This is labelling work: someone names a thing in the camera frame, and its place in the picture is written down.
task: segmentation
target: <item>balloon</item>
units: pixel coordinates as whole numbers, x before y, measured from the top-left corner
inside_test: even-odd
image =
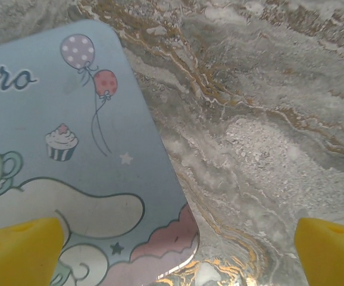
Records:
[[[74,69],[89,67],[94,60],[93,42],[85,35],[71,35],[61,44],[61,55],[64,61]]]
[[[99,97],[113,96],[118,89],[117,77],[111,70],[100,70],[94,74],[94,84]]]

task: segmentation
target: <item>marble surface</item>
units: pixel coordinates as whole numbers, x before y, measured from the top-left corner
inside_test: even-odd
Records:
[[[80,18],[118,33],[201,232],[154,285],[307,285],[298,219],[344,224],[344,0],[0,4],[0,42]]]

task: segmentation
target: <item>cupcake frosting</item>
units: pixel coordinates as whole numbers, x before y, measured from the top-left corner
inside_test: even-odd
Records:
[[[61,124],[56,130],[47,134],[45,140],[50,147],[58,150],[71,149],[78,144],[77,137],[65,124]]]

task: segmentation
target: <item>purple polka dot balloon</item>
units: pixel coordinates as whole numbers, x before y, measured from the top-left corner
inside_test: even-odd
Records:
[[[63,40],[61,55],[75,69],[89,67],[95,56],[94,44],[85,35],[71,35]]]

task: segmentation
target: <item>cupcake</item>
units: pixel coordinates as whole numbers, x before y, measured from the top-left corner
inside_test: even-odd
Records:
[[[45,141],[48,156],[56,161],[69,160],[78,144],[77,137],[65,124],[61,124],[56,130],[47,134]]]

